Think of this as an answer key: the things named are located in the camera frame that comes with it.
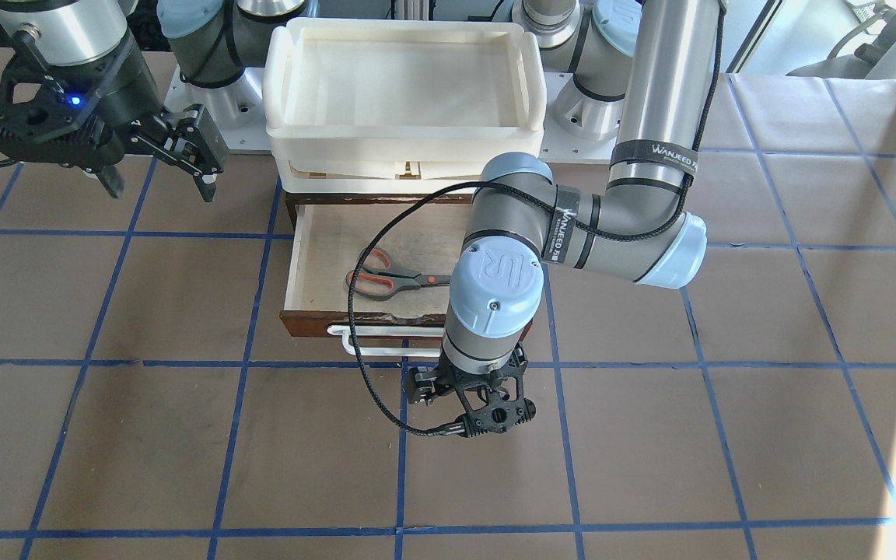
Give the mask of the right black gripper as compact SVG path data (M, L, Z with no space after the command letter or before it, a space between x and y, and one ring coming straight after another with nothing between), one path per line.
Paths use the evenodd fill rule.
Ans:
M214 201L228 148L206 107L189 105L182 111L140 117L131 122L128 134L135 148L192 175L203 202ZM111 198L124 193L124 178L117 167L100 167L96 178Z

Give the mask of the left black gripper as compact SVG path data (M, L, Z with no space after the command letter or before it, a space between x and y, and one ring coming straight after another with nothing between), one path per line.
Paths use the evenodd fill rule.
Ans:
M408 369L406 394L409 404L431 404L435 398L461 390L462 403L468 401L467 394L473 393L486 405L500 401L527 407L530 401L523 391L526 369L527 358L520 346L512 350L505 364L492 366L488 373L467 373L443 356L433 368L412 366Z

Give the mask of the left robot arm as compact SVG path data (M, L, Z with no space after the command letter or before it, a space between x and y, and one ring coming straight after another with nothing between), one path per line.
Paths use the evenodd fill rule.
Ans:
M724 35L724 1L636 1L640 27L625 107L600 195L555 180L536 156L509 152L485 166L449 287L440 357L408 376L412 403L477 394L511 404L522 383L520 338L544 289L544 266L584 269L679 289L707 246L684 209L699 160Z

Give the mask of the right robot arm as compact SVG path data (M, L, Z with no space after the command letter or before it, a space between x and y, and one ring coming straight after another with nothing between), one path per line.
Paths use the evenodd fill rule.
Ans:
M112 198L127 155L183 170L203 201L229 153L223 130L262 110L271 33L317 1L160 1L188 105L170 109L117 1L0 1L14 56L0 79L0 153L96 177Z

